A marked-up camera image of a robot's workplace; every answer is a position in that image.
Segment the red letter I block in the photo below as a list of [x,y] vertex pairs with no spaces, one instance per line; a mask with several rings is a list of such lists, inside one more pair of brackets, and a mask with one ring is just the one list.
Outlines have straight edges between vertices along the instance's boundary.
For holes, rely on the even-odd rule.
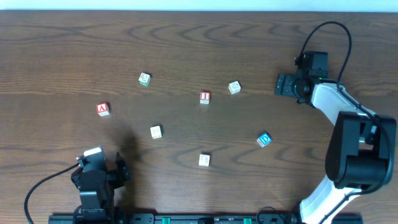
[[210,103],[210,95],[211,93],[208,91],[203,91],[200,93],[200,104],[208,105]]

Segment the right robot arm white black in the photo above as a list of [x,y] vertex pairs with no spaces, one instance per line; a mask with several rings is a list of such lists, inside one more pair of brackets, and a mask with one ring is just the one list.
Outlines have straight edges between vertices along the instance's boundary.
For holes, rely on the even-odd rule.
[[353,199],[388,184],[394,170],[396,120],[378,115],[326,78],[280,74],[275,94],[320,110],[334,125],[326,176],[286,223],[331,223]]

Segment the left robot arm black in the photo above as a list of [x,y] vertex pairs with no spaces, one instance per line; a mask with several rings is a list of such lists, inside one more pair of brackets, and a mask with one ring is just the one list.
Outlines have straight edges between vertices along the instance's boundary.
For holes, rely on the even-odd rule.
[[114,191],[131,179],[125,160],[116,154],[116,168],[109,170],[103,152],[81,156],[79,168],[71,176],[80,191],[81,217],[74,223],[127,223],[128,217],[114,205]]

